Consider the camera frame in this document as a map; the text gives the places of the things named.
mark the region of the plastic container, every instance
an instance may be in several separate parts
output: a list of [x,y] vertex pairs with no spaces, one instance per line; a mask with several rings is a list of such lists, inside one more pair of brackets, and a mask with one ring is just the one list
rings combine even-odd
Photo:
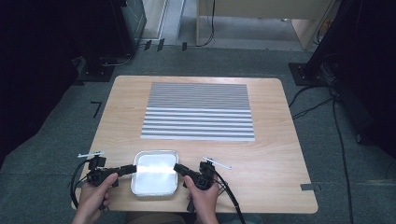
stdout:
[[134,158],[136,173],[131,190],[137,197],[171,196],[177,189],[177,153],[173,150],[141,151]]

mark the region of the hand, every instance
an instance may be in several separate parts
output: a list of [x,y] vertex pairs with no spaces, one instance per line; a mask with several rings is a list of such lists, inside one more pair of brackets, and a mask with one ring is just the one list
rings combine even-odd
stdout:
[[90,183],[85,183],[81,188],[79,196],[79,205],[76,215],[73,219],[73,224],[79,223],[94,223],[101,211],[99,206],[103,203],[104,206],[110,204],[110,194],[107,189],[117,180],[119,175],[114,173],[108,176],[103,183],[95,187]]
[[190,190],[188,199],[194,202],[195,211],[197,213],[197,219],[201,224],[216,224],[218,220],[216,218],[216,203],[219,196],[219,184],[214,183],[208,190],[198,189],[191,177],[185,175],[184,182],[187,188]]

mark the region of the table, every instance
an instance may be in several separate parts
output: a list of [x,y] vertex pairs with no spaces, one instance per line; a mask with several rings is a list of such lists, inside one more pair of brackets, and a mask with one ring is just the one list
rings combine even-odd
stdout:
[[[308,49],[334,2],[335,0],[216,0],[215,16],[293,19],[291,23],[300,43],[303,49]],[[213,0],[197,0],[197,45],[200,45],[200,16],[212,16],[212,8]]]
[[[247,87],[254,141],[172,140],[141,138],[152,83],[238,84]],[[233,167],[216,166],[228,182],[243,213],[315,213],[318,204],[305,167],[293,121],[275,78],[241,77],[145,77],[116,78],[91,151],[103,150],[106,167],[134,163],[140,151],[175,150],[179,163],[198,171],[206,155]],[[87,165],[82,175],[89,172]],[[120,178],[112,191],[112,211],[185,212],[188,190],[179,180],[176,193],[162,200],[138,199],[131,192],[131,176]],[[226,193],[219,196],[217,212],[235,209]]]

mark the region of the striped mat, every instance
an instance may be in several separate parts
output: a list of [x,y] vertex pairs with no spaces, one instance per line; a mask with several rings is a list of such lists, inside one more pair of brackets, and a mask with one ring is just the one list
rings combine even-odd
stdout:
[[141,138],[254,141],[247,85],[153,82]]

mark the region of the gray carpet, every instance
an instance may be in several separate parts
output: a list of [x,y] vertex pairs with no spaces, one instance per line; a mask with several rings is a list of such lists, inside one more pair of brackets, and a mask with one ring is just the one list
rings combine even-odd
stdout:
[[[70,223],[67,185],[79,164],[78,153],[91,148],[112,82],[118,75],[277,77],[288,101],[301,88],[294,85],[289,62],[305,63],[312,52],[251,49],[140,49],[134,59],[114,71],[109,83],[72,86],[39,133],[6,159],[0,172],[0,223]],[[326,88],[305,91],[291,107],[292,115],[330,97]],[[103,102],[99,114],[91,102]],[[356,144],[355,131],[342,105],[336,114],[344,138],[354,223],[396,223],[396,163],[375,146]],[[263,214],[264,223],[349,223],[347,184],[332,104],[294,121],[318,211],[313,215]],[[123,223],[124,214],[110,212],[99,223]]]

